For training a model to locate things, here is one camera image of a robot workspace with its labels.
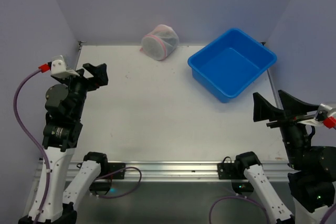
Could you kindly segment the white mesh laundry bag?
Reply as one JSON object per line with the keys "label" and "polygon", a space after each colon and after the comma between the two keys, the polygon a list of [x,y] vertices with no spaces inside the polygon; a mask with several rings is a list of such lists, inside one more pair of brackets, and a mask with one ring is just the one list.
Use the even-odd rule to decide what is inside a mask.
{"label": "white mesh laundry bag", "polygon": [[178,45],[179,37],[172,27],[160,24],[142,38],[140,51],[156,61],[162,61]]}

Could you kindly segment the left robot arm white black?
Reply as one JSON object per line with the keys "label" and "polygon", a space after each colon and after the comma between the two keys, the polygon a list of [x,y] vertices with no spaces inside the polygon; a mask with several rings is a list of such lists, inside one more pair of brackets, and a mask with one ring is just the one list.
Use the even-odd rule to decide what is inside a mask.
{"label": "left robot arm white black", "polygon": [[[51,71],[59,83],[45,95],[46,125],[39,143],[24,126],[18,114],[17,100],[23,85],[39,73]],[[17,122],[38,147],[43,166],[35,200],[29,213],[19,223],[76,223],[77,211],[90,185],[108,170],[104,153],[89,152],[80,171],[66,186],[66,177],[82,130],[81,116],[87,93],[108,84],[107,65],[86,63],[79,70],[67,68],[62,60],[38,67],[17,88],[13,109]]]}

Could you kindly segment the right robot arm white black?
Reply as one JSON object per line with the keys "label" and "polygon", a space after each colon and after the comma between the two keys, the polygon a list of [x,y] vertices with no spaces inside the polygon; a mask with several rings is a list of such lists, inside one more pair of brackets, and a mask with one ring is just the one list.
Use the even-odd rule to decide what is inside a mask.
{"label": "right robot arm white black", "polygon": [[278,94],[281,109],[259,93],[253,94],[253,120],[267,120],[269,128],[280,130],[288,165],[295,170],[288,174],[295,212],[280,200],[255,153],[236,156],[235,168],[253,186],[268,223],[325,223],[335,211],[335,147],[313,146],[311,142],[316,127],[335,128],[335,104],[306,103],[282,90]]}

